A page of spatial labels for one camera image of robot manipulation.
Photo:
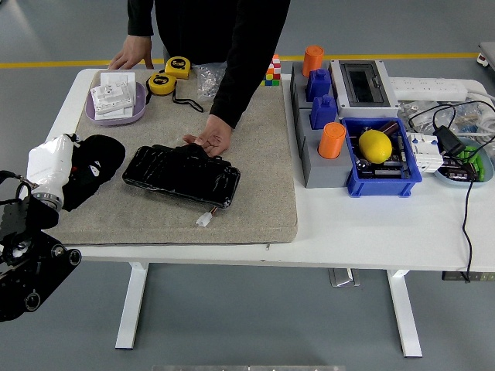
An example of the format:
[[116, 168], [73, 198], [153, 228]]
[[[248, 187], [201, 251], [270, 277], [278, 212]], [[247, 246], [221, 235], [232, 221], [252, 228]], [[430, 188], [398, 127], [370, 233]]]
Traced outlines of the person's right hand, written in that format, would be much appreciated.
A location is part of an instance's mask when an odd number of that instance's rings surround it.
[[154, 68], [152, 62], [152, 39], [150, 36], [127, 36], [122, 49], [108, 65], [109, 70], [130, 70], [144, 62], [147, 69]]

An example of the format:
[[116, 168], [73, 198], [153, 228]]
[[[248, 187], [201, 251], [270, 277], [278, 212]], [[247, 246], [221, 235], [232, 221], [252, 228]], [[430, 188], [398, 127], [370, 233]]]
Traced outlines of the person's left hand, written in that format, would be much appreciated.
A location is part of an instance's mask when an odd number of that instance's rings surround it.
[[204, 130], [198, 135], [186, 134], [187, 144], [199, 145], [210, 157], [222, 155], [229, 147], [233, 128], [216, 115], [210, 114]]

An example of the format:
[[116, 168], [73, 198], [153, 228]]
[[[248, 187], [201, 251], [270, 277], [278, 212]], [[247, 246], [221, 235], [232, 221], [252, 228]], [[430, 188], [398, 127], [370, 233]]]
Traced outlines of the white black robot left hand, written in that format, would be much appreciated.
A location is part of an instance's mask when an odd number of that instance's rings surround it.
[[32, 194], [41, 200], [63, 202], [63, 187], [69, 182], [74, 146], [81, 141], [76, 134], [62, 134], [29, 152], [27, 179]]

